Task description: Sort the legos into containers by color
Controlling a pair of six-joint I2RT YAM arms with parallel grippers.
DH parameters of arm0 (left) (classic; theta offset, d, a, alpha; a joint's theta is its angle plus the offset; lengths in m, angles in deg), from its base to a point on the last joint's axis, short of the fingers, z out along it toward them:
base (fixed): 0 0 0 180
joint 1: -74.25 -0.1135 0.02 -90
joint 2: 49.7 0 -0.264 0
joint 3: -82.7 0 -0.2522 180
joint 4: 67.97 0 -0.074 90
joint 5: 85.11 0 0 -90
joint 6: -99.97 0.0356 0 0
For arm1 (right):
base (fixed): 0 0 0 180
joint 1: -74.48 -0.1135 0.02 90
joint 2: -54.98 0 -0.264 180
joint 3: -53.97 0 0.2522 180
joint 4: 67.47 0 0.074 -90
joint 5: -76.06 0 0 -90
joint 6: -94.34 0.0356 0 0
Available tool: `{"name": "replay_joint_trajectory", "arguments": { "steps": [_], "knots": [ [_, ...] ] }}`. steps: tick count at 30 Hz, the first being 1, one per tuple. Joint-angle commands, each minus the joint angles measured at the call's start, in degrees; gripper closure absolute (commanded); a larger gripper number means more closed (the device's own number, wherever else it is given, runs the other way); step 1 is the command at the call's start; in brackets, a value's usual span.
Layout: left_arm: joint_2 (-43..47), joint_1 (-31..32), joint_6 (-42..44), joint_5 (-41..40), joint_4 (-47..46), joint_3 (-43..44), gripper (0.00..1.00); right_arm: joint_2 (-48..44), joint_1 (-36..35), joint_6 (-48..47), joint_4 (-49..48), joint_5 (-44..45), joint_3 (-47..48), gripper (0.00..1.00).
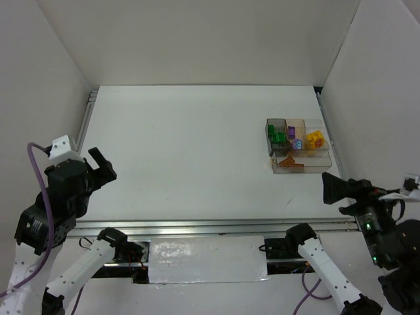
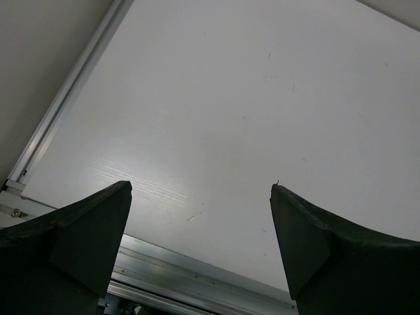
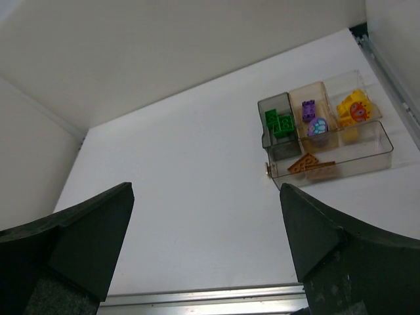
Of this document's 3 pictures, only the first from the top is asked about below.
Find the brown lego plate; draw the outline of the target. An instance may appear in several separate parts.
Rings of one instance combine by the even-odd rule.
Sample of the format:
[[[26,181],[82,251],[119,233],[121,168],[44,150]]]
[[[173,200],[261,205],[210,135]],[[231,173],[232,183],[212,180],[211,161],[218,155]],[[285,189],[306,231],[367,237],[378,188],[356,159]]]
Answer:
[[[287,157],[283,161],[279,162],[280,167],[289,167],[290,165],[293,165],[295,163],[295,160],[292,157]]]

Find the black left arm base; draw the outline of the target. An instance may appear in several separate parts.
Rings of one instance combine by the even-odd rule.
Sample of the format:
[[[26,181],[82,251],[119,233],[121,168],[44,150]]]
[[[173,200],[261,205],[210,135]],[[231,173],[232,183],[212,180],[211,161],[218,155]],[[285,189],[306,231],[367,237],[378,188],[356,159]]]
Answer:
[[[150,243],[147,241],[128,241],[115,251],[109,263],[142,263],[148,262]]]

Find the brown lego brick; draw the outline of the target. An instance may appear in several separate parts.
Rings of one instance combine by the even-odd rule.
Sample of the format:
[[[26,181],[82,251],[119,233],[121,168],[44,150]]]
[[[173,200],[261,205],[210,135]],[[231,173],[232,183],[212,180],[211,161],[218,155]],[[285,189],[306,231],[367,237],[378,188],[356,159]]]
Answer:
[[[304,169],[305,165],[301,163],[290,163],[287,167],[293,169]]]

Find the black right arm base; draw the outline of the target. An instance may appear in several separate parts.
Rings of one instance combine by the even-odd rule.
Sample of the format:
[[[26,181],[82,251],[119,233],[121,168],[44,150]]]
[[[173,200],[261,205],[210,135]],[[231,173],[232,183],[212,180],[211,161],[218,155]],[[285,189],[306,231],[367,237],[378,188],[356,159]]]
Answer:
[[[303,257],[298,254],[298,245],[303,245],[304,242],[297,243],[287,238],[266,238],[264,243],[259,246],[259,251],[265,253],[267,260],[286,260],[286,259],[300,259]]]

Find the yellow round lego brick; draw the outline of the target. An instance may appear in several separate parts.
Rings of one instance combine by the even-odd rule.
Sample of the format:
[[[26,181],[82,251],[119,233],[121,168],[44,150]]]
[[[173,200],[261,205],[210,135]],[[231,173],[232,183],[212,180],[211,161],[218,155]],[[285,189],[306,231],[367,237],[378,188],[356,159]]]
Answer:
[[[315,148],[322,148],[325,144],[325,139],[324,138],[317,138],[314,142]]]

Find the yellow curved lego brick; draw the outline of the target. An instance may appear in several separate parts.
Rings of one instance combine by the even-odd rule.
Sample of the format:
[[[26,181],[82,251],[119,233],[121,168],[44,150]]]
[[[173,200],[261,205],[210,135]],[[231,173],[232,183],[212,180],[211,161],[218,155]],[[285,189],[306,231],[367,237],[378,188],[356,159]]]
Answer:
[[[317,136],[307,135],[306,142],[307,142],[308,149],[309,150],[315,150],[315,149],[317,149],[317,147],[318,147],[317,141],[318,141],[318,137]]]

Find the purple round lego brick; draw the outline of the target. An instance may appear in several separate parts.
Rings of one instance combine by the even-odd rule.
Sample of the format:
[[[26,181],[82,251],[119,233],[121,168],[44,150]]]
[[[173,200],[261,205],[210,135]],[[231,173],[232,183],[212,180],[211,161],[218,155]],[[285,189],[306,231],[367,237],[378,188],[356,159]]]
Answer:
[[[292,141],[291,146],[292,146],[292,149],[294,149],[294,150],[302,150],[302,149],[305,148],[304,142],[299,138],[295,138]]]

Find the yellow rectangular lego brick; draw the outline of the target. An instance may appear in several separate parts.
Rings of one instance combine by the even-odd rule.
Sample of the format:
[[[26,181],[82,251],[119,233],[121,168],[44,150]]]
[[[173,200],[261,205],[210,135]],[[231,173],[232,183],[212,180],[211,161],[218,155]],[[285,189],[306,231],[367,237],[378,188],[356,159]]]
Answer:
[[[324,136],[323,136],[321,130],[317,130],[317,131],[314,131],[312,133],[307,134],[307,139],[314,140],[314,141],[316,141],[318,139],[322,139],[323,140],[324,139]]]

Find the purple butterfly lego brick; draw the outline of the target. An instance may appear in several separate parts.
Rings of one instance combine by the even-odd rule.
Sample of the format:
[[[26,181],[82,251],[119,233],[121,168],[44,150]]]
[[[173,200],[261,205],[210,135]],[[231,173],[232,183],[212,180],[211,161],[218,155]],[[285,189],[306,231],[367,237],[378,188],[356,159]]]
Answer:
[[[288,137],[288,139],[295,139],[296,131],[295,131],[294,126],[288,126],[287,127],[287,137]]]

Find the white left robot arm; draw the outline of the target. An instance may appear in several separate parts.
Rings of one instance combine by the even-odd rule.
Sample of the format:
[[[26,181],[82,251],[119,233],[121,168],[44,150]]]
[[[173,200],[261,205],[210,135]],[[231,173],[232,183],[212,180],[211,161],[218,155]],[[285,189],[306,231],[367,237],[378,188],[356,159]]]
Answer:
[[[65,314],[72,299],[81,295],[106,262],[127,254],[127,235],[107,227],[67,271],[49,279],[68,233],[87,212],[91,195],[114,181],[117,174],[96,147],[89,150],[96,169],[68,140],[48,148],[31,142],[27,151],[41,191],[18,221],[14,266],[9,286],[1,293],[1,313]]]

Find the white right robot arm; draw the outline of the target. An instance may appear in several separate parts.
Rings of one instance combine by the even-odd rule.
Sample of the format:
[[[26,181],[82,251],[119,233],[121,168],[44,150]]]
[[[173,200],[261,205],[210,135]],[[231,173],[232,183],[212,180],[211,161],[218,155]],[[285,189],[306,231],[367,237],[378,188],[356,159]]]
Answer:
[[[392,210],[419,201],[419,176],[406,175],[396,190],[330,173],[322,182],[324,203],[353,200],[339,212],[359,231],[333,240],[302,223],[286,232],[288,248],[309,263],[340,314],[418,314],[419,220],[394,219]]]

